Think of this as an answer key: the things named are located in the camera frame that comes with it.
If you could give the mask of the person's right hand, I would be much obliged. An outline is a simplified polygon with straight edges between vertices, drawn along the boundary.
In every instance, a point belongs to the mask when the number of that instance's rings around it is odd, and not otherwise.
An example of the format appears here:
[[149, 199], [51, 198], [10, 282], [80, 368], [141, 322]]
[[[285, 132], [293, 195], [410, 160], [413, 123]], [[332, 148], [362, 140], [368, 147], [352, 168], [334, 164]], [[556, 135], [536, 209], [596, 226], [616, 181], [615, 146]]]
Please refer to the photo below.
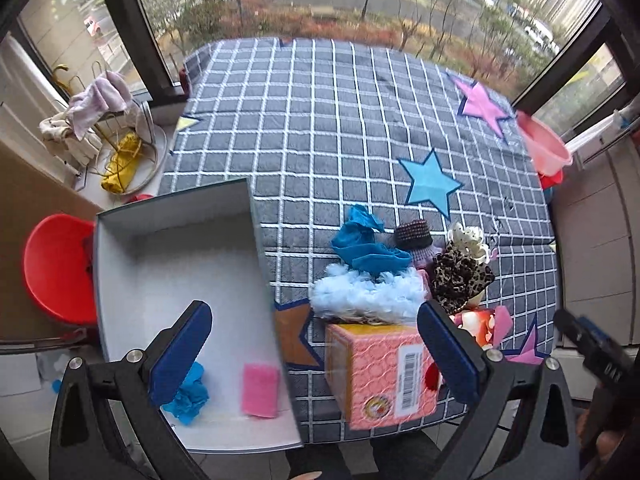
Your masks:
[[578, 417], [579, 479], [639, 478], [639, 411], [616, 414], [613, 402], [594, 399]]

